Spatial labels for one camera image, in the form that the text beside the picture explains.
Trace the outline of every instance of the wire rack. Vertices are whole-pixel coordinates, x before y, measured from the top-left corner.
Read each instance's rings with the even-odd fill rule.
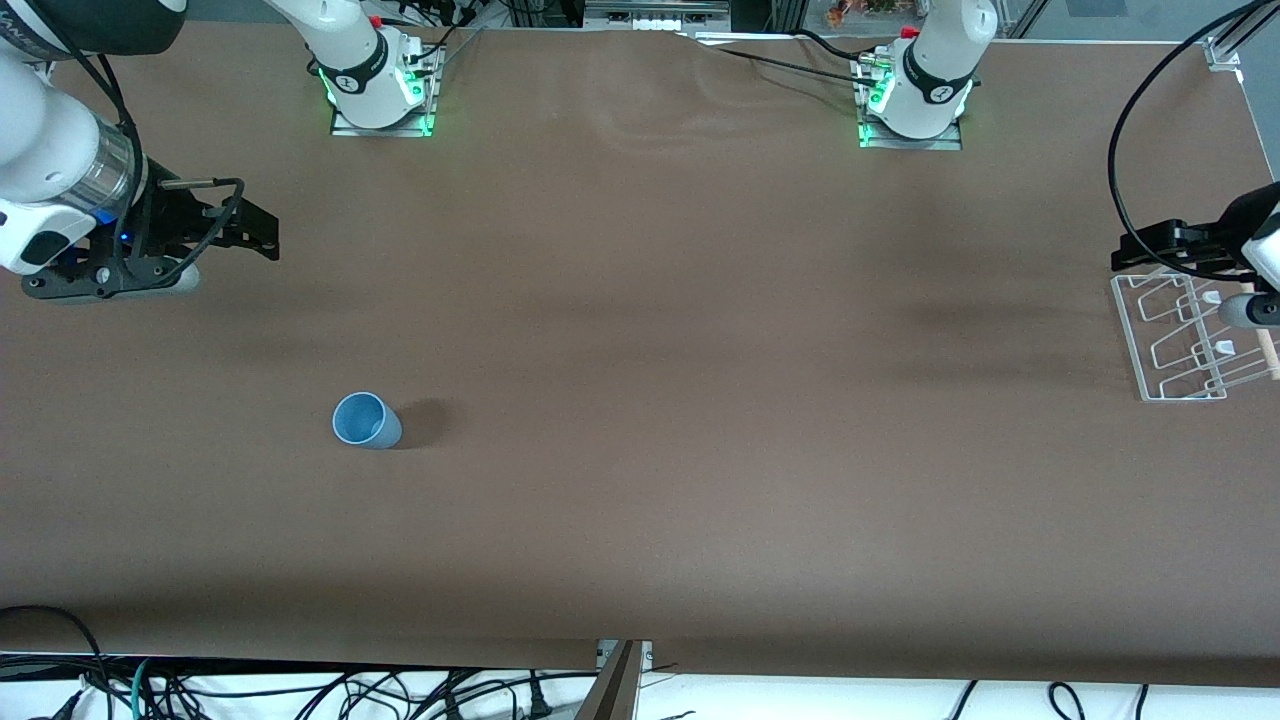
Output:
[[[1271,333],[1233,328],[1217,316],[1225,297],[1252,288],[1161,268],[1116,275],[1111,290],[1144,402],[1225,400],[1229,388],[1280,380]]]

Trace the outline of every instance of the black strap band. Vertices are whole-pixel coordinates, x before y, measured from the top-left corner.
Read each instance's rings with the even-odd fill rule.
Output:
[[[324,63],[316,63],[320,65],[320,72],[324,73],[324,77],[329,78],[329,85],[334,86],[339,92],[360,95],[365,91],[365,85],[378,76],[378,73],[383,72],[383,68],[387,67],[387,37],[380,32],[375,35],[378,36],[378,47],[374,49],[374,54],[355,68],[338,70]]]
[[[0,41],[8,41],[18,50],[41,60],[65,60],[70,58],[70,54],[61,47],[40,37],[36,31],[31,29],[31,26],[13,9],[9,0],[0,0]]]
[[[964,90],[964,86],[969,85],[969,78],[973,77],[973,70],[956,79],[942,79],[924,72],[924,68],[915,60],[914,41],[902,53],[902,69],[906,70],[906,79],[920,88],[924,101],[929,105],[946,105],[957,92]]]

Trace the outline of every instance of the white floor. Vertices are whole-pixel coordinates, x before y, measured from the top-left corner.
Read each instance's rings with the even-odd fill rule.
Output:
[[[335,675],[255,675],[201,678],[192,689],[214,692],[252,692],[274,688],[323,685]],[[411,693],[424,694],[444,676],[443,673],[403,675]],[[470,682],[490,678],[526,678],[525,671],[485,673]],[[369,675],[374,682],[381,675]],[[547,701],[563,708],[556,717],[568,716],[572,706],[586,696],[591,679],[548,680],[543,683]],[[754,678],[726,675],[650,674],[644,679],[636,720],[669,720],[692,711],[690,720],[945,720],[950,717],[965,683],[963,680],[856,680],[827,678]],[[0,683],[0,720],[47,717],[79,687],[77,682]],[[396,688],[396,685],[383,685]],[[1137,685],[1078,684],[1088,720],[1129,720],[1134,717]],[[202,701],[212,720],[291,720],[312,693],[253,700]],[[1065,693],[1060,693],[1071,720],[1078,720]],[[343,693],[330,694],[312,720],[338,717]],[[529,710],[527,687],[517,688],[522,712]],[[495,692],[461,706],[466,720],[507,720],[512,696]],[[116,703],[116,717],[127,720],[129,710]],[[403,715],[403,705],[399,706]],[[101,693],[82,698],[74,720],[106,716]],[[394,720],[392,710],[365,702],[351,720]],[[1280,689],[1164,687],[1151,689],[1143,711],[1146,720],[1266,720],[1280,719]],[[979,683],[963,714],[964,720],[1057,720],[1046,698],[1044,683]]]

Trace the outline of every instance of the table surface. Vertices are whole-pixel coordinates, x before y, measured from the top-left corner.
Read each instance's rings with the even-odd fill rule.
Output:
[[[1166,47],[996,44],[965,149],[901,152],[838,82],[485,32],[435,137],[357,140],[291,28],[192,23],[116,63],[129,106],[283,258],[91,307],[0,283],[0,601],[119,652],[1272,683],[1280,392],[1140,404],[1108,295],[1105,143]],[[1149,95],[1139,224],[1268,181],[1231,74]],[[334,439],[355,389],[403,448]]]

